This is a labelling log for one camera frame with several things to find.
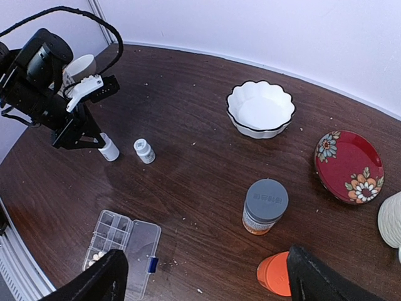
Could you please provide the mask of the orange pill bottle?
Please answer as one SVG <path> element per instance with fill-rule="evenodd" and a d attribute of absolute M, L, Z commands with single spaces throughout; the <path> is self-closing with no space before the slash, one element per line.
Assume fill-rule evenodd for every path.
<path fill-rule="evenodd" d="M 288 255 L 289 252 L 285 251 L 265 258 L 256 272 L 257 280 L 262 287 L 282 297 L 291 296 Z"/>

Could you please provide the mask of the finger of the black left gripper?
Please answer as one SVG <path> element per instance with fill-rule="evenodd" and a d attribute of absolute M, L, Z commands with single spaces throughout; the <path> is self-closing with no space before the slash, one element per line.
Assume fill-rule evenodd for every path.
<path fill-rule="evenodd" d="M 88 108 L 84 108 L 84 115 L 83 132 L 85 135 L 100 135 L 101 130 Z"/>
<path fill-rule="evenodd" d="M 101 132 L 79 132 L 75 137 L 75 149 L 101 149 L 105 144 Z"/>

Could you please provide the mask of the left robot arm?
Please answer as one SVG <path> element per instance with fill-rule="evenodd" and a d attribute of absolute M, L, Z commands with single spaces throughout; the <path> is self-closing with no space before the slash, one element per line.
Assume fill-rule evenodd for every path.
<path fill-rule="evenodd" d="M 84 78 L 70 99 L 59 95 L 63 68 L 73 59 L 68 44 L 47 29 L 39 29 L 20 50 L 1 45 L 1 112 L 17 109 L 52 131 L 55 148 L 101 149 L 105 141 L 83 99 L 103 86 L 99 75 Z"/>

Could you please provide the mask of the grey capped vitamin bottle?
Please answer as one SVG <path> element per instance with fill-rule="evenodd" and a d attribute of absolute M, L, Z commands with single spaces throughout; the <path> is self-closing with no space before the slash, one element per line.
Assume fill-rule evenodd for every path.
<path fill-rule="evenodd" d="M 242 224 L 253 235 L 265 235 L 288 208 L 286 188 L 274 179 L 260 179 L 247 190 Z"/>

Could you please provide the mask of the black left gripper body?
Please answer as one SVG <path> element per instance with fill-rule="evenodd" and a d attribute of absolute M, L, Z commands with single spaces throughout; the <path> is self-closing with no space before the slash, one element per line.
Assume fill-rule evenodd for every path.
<path fill-rule="evenodd" d="M 65 124 L 52 133 L 52 146 L 64 149 L 89 149 L 90 141 L 81 141 L 83 136 L 90 134 L 90 119 L 88 107 L 79 104 L 67 116 Z"/>

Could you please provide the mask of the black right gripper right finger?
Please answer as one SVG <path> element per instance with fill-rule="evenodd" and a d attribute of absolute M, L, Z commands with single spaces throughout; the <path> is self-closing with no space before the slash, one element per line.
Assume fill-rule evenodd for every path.
<path fill-rule="evenodd" d="M 302 246 L 290 247 L 287 269 L 292 300 L 381 300 L 342 277 Z"/>

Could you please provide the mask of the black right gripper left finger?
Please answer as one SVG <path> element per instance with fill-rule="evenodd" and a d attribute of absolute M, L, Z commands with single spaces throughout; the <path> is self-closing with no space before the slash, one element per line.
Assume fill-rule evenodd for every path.
<path fill-rule="evenodd" d="M 122 250 L 112 249 L 71 282 L 43 300 L 124 300 L 128 260 Z"/>

